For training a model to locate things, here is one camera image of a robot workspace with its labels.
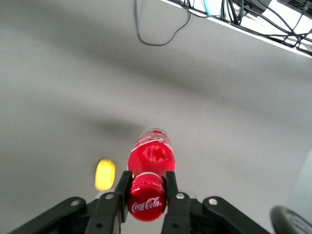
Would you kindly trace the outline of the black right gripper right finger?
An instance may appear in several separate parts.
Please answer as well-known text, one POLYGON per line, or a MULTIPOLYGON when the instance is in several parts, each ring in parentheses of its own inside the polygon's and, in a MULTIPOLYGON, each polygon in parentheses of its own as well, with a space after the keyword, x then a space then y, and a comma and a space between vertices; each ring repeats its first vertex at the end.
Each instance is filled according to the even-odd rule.
POLYGON ((176 176, 173 171, 166 172, 167 213, 165 215, 162 234, 190 233, 190 197, 178 190, 176 176))

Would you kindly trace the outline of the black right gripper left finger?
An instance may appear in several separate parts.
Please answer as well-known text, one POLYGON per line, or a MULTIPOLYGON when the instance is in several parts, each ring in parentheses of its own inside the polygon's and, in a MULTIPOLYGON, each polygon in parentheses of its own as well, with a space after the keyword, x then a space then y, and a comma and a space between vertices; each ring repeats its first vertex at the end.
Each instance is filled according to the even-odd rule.
POLYGON ((131 171, 124 171, 113 192, 100 196, 94 214, 87 224, 86 234, 119 234, 126 221, 129 190, 133 180, 131 171))

